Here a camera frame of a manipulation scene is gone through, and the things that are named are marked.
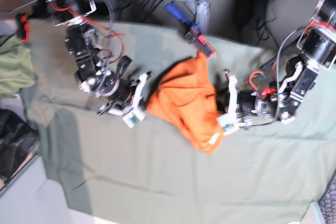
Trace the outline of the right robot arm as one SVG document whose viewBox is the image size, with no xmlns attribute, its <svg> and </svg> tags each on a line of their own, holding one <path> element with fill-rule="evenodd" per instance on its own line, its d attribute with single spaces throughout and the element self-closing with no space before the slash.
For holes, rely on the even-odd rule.
<svg viewBox="0 0 336 224">
<path fill-rule="evenodd" d="M 138 80 L 123 78 L 132 60 L 123 52 L 116 60 L 112 59 L 110 39 L 120 35 L 112 30 L 114 9 L 111 0 L 101 1 L 109 14 L 109 26 L 105 28 L 107 35 L 104 36 L 106 45 L 98 44 L 97 27 L 100 25 L 88 17 L 96 10 L 94 0 L 46 0 L 54 26 L 67 26 L 65 45 L 78 68 L 76 84 L 90 95 L 88 107 L 98 115 L 111 114 L 142 121 L 145 118 L 142 90 L 151 73 L 141 74 Z"/>
</svg>

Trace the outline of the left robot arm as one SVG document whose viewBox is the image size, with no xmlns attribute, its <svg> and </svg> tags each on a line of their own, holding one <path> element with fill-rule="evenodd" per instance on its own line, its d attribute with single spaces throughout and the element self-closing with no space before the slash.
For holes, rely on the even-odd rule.
<svg viewBox="0 0 336 224">
<path fill-rule="evenodd" d="M 280 77 L 280 58 L 289 49 L 283 41 L 276 56 L 264 66 L 271 68 L 271 78 L 262 70 L 249 76 L 250 90 L 239 90 L 237 78 L 228 76 L 228 88 L 218 94 L 223 114 L 217 122 L 226 135 L 254 127 L 251 117 L 258 116 L 289 124 L 295 112 L 313 88 L 320 68 L 330 69 L 335 63 L 335 0 L 318 0 L 308 24 L 291 32 L 286 39 L 302 31 L 292 42 L 299 54 L 286 63 L 286 75 Z"/>
</svg>

